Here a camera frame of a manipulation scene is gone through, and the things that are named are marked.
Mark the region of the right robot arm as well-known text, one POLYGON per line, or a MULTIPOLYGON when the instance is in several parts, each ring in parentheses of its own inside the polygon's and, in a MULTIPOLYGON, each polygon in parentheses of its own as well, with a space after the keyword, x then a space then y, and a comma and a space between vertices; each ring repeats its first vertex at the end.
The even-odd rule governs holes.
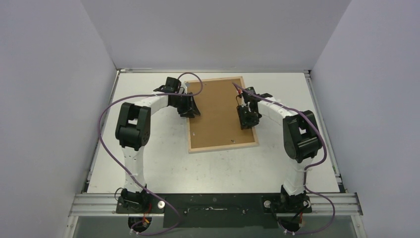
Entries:
POLYGON ((299 111, 276 100, 271 94, 257 94, 253 87, 235 85, 240 128, 250 129, 265 116, 282 126, 283 146, 290 158, 279 201, 271 202, 276 213, 310 212, 311 202, 307 195, 307 172, 318 151, 324 147, 315 115, 312 111, 299 111))

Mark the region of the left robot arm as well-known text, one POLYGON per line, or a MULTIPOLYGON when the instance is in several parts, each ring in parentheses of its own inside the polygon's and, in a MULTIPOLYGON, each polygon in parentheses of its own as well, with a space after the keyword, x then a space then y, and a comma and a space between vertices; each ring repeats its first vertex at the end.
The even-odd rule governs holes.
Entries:
POLYGON ((201 113, 186 84, 168 77, 164 85, 156 88, 161 95, 145 97, 138 104, 123 103, 117 120, 115 137, 122 148, 124 166, 129 171, 121 191, 121 205, 140 214, 151 207, 151 197, 145 187, 144 148, 151 135, 151 117, 166 107, 174 107, 182 118, 194 118, 201 113))

